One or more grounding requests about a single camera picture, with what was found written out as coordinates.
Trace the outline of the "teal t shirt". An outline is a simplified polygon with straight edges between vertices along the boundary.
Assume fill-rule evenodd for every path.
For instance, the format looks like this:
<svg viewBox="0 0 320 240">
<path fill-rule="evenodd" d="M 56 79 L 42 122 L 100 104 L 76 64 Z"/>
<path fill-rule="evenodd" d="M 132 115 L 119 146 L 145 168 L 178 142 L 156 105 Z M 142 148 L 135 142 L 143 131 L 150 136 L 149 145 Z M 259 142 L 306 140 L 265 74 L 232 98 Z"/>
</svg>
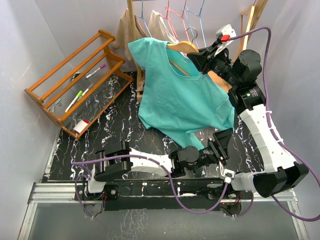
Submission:
<svg viewBox="0 0 320 240">
<path fill-rule="evenodd" d="M 145 84 L 138 117 L 146 129 L 155 128 L 185 148 L 203 145 L 194 134 L 207 127 L 232 129 L 235 109 L 228 94 L 200 73 L 190 59 L 166 49 L 168 42 L 149 40 L 143 43 L 146 55 Z M 170 63 L 185 70 L 185 76 Z"/>
</svg>

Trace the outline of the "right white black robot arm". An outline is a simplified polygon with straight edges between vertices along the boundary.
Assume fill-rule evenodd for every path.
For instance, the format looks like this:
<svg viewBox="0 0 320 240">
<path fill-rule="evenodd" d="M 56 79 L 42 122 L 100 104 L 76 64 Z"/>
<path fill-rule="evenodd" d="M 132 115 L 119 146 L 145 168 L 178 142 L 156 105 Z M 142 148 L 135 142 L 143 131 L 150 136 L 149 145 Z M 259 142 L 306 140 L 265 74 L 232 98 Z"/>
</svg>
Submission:
<svg viewBox="0 0 320 240">
<path fill-rule="evenodd" d="M 267 110 L 265 95 L 256 84 L 263 69 L 260 54 L 246 49 L 232 62 L 226 48 L 219 54 L 202 48 L 199 52 L 188 53 L 187 57 L 201 73 L 212 71 L 231 85 L 229 101 L 249 129 L 263 160 L 263 172 L 236 174 L 233 181 L 223 185 L 223 194 L 233 199 L 241 190 L 246 190 L 267 198 L 297 186 L 309 170 L 285 150 L 273 122 L 267 118 L 271 112 Z"/>
</svg>

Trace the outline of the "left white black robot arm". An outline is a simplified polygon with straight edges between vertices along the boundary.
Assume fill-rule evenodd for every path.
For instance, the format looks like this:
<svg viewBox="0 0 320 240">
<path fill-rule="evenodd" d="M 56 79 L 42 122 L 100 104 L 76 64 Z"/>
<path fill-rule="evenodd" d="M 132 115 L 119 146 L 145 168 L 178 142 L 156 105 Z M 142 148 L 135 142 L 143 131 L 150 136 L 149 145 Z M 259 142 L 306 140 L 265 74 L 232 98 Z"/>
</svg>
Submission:
<svg viewBox="0 0 320 240">
<path fill-rule="evenodd" d="M 225 166 L 229 159 L 228 145 L 232 134 L 231 128 L 217 131 L 207 140 L 205 148 L 198 150 L 189 145 L 165 155 L 140 152 L 131 148 L 127 141 L 121 141 L 110 152 L 102 149 L 95 153 L 97 160 L 121 157 L 94 163 L 85 192 L 91 199 L 97 200 L 103 195 L 107 182 L 131 171 L 178 178 L 185 176 L 186 171 L 196 173 L 198 169 L 211 164 Z"/>
</svg>

